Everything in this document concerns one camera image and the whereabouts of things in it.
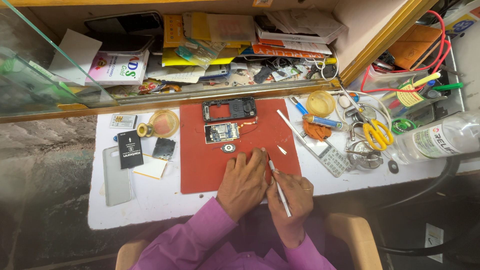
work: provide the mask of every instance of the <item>brown wallet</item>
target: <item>brown wallet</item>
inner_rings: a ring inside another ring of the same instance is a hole
[[[413,25],[388,51],[395,57],[395,65],[412,71],[440,44],[442,30],[424,25]]]

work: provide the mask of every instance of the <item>red wire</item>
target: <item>red wire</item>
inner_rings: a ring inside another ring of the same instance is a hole
[[[437,72],[438,70],[438,67],[442,64],[442,62],[445,60],[445,57],[447,56],[448,52],[450,51],[452,45],[450,44],[450,42],[448,40],[445,40],[445,24],[444,24],[444,21],[442,19],[442,17],[436,13],[435,11],[427,11],[428,13],[431,13],[433,15],[435,15],[435,17],[437,17],[438,21],[440,22],[440,27],[442,29],[442,36],[440,38],[440,48],[439,48],[439,51],[438,51],[438,55],[437,57],[435,58],[435,61],[433,61],[430,65],[426,66],[426,67],[423,67],[423,68],[418,68],[418,69],[415,69],[414,71],[420,71],[420,70],[425,70],[425,69],[429,69],[431,68],[433,65],[435,65],[437,63],[437,65],[435,66],[435,68],[433,69],[433,73]],[[443,52],[443,49],[444,49],[444,43],[447,44],[447,50],[445,52],[445,54],[443,55],[443,57],[440,59],[440,56],[442,55],[442,52]],[[365,81],[367,79],[367,76],[368,76],[368,69],[370,68],[370,66],[367,68],[367,71],[365,72],[365,75],[363,76],[363,80],[362,80],[362,83],[360,85],[360,92],[363,92],[363,93],[370,93],[370,92],[376,92],[376,91],[397,91],[397,92],[417,92],[418,90],[422,89],[425,84],[413,89],[413,90],[402,90],[402,89],[393,89],[393,88],[380,88],[380,89],[373,89],[373,90],[367,90],[367,91],[364,91],[363,90],[363,86],[365,84]],[[392,73],[398,73],[398,72],[407,72],[408,70],[397,70],[397,71],[392,71]]]

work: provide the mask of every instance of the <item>person's right hand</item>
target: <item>person's right hand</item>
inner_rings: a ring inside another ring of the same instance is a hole
[[[303,222],[313,210],[313,185],[305,177],[285,174],[277,169],[273,176],[266,191],[268,208],[283,244],[287,248],[296,248],[305,239]],[[278,195],[276,181],[288,200],[291,217],[287,217],[285,207]]]

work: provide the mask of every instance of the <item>red work mat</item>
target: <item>red work mat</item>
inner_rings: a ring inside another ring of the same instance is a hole
[[[258,124],[244,125],[240,128],[240,138],[218,143],[205,143],[202,105],[180,106],[180,191],[183,194],[218,190],[222,183],[227,161],[245,152],[247,161],[252,156],[253,147],[267,149],[276,168],[285,172],[300,175],[300,164],[295,150],[294,136],[276,110],[280,109],[288,117],[287,107],[283,99],[263,99],[255,101]],[[210,107],[210,116],[215,116],[215,110]],[[228,105],[222,105],[219,110],[228,111]],[[208,124],[253,122],[255,118],[243,118],[209,122]],[[220,147],[224,144],[234,144],[235,152],[224,153]],[[287,154],[278,149],[282,147]],[[266,179],[270,182],[270,168],[266,165]]]

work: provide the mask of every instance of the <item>wooden shelf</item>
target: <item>wooden shelf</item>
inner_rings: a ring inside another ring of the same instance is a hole
[[[85,6],[85,5],[121,5],[121,4],[157,4],[157,3],[178,3],[198,2],[217,0],[10,0],[14,7],[43,7],[43,6]]]

